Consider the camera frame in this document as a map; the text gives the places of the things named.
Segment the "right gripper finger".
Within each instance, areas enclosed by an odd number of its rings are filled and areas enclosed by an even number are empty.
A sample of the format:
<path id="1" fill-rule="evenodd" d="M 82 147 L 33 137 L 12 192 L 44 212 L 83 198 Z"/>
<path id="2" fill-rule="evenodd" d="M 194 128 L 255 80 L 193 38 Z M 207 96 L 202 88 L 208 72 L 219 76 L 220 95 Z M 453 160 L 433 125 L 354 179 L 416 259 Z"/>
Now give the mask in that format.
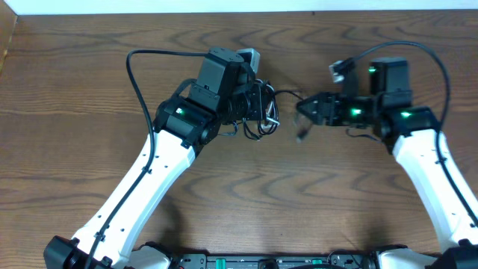
<path id="1" fill-rule="evenodd" d="M 316 111 L 311 110 L 309 108 L 298 106 L 297 107 L 297 112 L 299 114 L 301 114 L 302 116 L 304 116 L 307 120 L 310 120 L 312 124 L 317 123 L 317 112 Z"/>
<path id="2" fill-rule="evenodd" d="M 317 109 L 320 97 L 318 95 L 310 96 L 297 103 L 297 109 Z"/>

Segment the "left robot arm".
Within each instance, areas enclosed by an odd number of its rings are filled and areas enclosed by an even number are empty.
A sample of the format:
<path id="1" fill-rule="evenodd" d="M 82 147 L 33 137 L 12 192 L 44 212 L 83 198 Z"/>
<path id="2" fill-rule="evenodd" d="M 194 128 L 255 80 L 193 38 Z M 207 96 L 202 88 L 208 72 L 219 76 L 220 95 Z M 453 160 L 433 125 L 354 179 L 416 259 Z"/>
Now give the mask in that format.
<path id="1" fill-rule="evenodd" d="M 143 148 L 104 205 L 72 238 L 50 240 L 43 252 L 46 267 L 172 266 L 173 257 L 153 244 L 134 248 L 143 227 L 221 126 L 263 120 L 272 99 L 270 88 L 256 78 L 256 50 L 215 47 L 200 56 L 198 77 L 185 79 L 155 116 L 145 115 Z"/>

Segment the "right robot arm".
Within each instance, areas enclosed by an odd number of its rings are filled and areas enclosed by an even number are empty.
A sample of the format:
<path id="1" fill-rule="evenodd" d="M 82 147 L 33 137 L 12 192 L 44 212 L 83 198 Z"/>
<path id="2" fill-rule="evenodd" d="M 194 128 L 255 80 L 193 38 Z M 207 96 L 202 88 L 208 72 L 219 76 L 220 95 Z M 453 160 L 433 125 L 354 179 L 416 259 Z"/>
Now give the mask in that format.
<path id="1" fill-rule="evenodd" d="M 447 146 L 440 123 L 428 107 L 412 104 L 405 58 L 370 62 L 370 93 L 359 96 L 353 61 L 330 66 L 341 93 L 321 92 L 297 103 L 297 111 L 315 125 L 371 127 L 405 170 L 435 229 L 439 257 L 408 247 L 383 247 L 364 256 L 360 268 L 476 268 L 477 198 Z"/>

